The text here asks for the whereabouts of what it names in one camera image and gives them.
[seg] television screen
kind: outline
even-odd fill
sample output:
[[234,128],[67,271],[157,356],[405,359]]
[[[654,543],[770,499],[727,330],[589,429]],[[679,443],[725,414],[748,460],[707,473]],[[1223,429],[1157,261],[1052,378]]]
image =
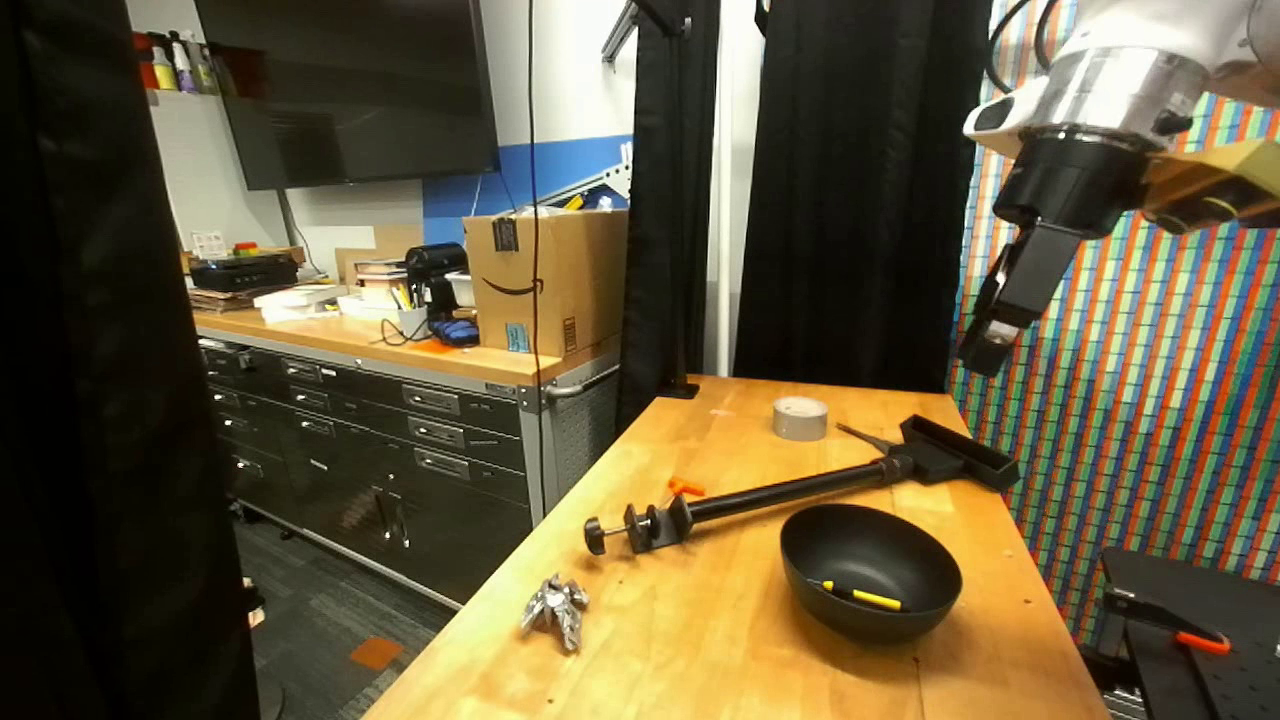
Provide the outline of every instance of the television screen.
[[494,168],[479,0],[197,0],[248,187]]

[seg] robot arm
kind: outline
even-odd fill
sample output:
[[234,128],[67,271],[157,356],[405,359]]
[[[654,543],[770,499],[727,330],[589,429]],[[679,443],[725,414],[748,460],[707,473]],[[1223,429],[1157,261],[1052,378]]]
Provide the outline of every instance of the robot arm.
[[1052,73],[985,103],[965,131],[1014,157],[993,210],[1014,240],[989,271],[961,359],[996,374],[1038,318],[1081,240],[1140,208],[1153,159],[1204,92],[1275,103],[1280,0],[1094,0]]

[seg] black metal bowl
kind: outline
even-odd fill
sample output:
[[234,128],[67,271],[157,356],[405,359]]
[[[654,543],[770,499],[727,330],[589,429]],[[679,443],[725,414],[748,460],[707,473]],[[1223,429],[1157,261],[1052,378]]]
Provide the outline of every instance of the black metal bowl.
[[923,526],[874,507],[802,507],[788,516],[779,543],[795,599],[852,638],[917,638],[961,596],[955,557]]

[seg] floor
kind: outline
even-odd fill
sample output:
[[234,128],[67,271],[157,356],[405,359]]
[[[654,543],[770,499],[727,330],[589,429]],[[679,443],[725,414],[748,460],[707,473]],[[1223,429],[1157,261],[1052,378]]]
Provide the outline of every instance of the floor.
[[262,714],[363,714],[452,615],[270,521],[234,516],[234,549],[262,596],[251,627]]

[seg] metal cabinet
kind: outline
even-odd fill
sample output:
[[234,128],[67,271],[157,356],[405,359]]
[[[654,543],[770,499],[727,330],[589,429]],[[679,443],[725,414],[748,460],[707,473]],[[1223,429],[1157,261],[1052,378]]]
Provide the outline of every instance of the metal cabinet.
[[199,338],[231,497],[462,604],[612,440],[612,374],[528,393]]

